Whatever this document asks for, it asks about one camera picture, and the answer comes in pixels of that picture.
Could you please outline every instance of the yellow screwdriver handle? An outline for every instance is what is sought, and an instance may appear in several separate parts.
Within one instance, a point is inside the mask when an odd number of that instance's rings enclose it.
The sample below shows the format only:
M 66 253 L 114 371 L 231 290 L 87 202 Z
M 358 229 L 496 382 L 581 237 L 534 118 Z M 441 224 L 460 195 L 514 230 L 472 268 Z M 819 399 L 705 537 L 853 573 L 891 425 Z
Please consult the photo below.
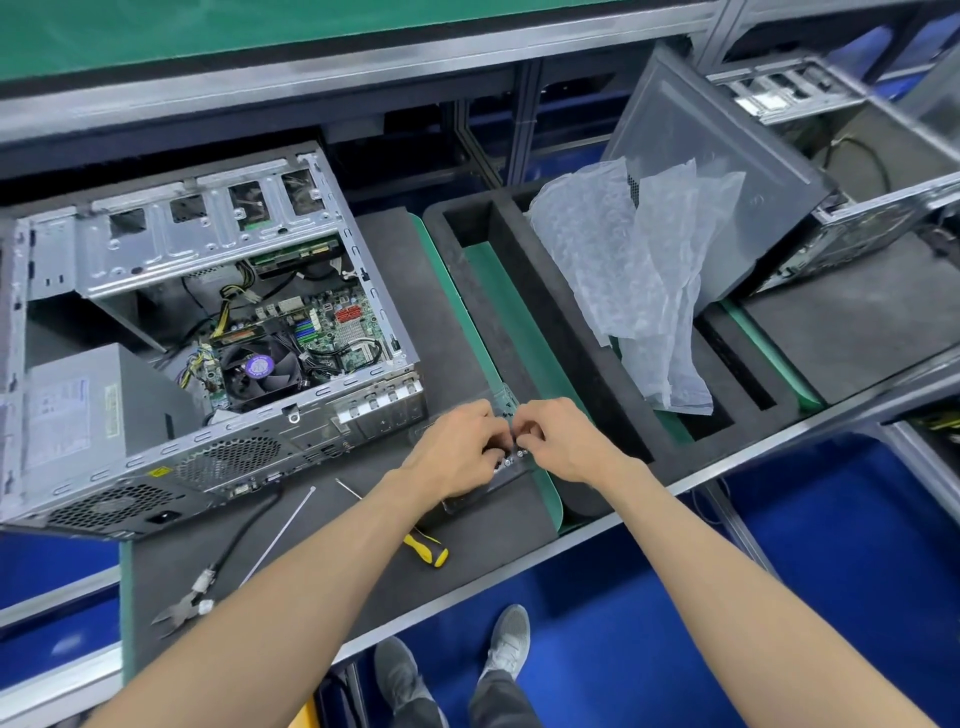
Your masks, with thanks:
M 439 569 L 446 562 L 450 552 L 437 539 L 431 539 L 425 533 L 414 528 L 403 537 L 403 543 L 408 545 L 417 555 L 434 569 Z

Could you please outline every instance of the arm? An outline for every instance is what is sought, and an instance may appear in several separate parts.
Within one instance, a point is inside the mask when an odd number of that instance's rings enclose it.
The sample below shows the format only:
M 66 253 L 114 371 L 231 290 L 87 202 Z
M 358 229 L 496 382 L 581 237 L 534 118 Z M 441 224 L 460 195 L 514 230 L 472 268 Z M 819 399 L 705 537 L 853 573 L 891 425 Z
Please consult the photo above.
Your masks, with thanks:
M 442 499 L 490 482 L 512 443 L 485 400 L 446 413 L 367 497 L 219 604 L 87 725 L 285 728 L 403 537 Z
M 516 411 L 516 441 L 616 509 L 687 630 L 752 728 L 933 723 L 777 579 L 672 497 L 570 400 Z

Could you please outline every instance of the white foam packaging bag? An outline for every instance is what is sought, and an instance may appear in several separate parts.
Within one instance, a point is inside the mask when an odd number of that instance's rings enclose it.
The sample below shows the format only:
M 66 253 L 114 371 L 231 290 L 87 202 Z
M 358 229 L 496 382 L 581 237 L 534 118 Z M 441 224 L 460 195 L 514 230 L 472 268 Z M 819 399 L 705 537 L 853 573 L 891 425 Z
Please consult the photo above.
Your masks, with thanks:
M 527 213 L 598 343 L 618 337 L 623 366 L 657 408 L 712 412 L 693 366 L 693 306 L 707 250 L 730 222 L 743 178 L 698 178 L 694 160 L 640 178 L 620 158 L 549 182 Z

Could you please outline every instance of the hand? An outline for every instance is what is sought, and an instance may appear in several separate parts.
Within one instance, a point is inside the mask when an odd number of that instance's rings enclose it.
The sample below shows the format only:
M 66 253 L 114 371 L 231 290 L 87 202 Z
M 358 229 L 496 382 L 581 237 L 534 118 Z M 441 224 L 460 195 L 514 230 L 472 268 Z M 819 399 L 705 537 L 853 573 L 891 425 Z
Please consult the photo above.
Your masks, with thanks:
M 541 468 L 601 490 L 606 473 L 631 461 L 566 397 L 522 404 L 514 415 L 514 435 Z
M 486 400 L 461 404 L 423 433 L 400 471 L 421 485 L 432 508 L 446 497 L 489 483 L 493 469 L 514 448 L 507 421 Z

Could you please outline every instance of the forearm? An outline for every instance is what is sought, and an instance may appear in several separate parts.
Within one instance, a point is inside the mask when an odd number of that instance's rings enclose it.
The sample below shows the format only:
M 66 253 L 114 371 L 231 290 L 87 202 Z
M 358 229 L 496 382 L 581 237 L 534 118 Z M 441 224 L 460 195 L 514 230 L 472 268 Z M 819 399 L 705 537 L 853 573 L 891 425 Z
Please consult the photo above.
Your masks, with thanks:
M 218 604 L 89 725 L 288 725 L 430 507 L 413 485 L 402 471 L 387 473 L 363 501 Z
M 753 728 L 932 726 L 825 621 L 631 460 L 601 490 Z

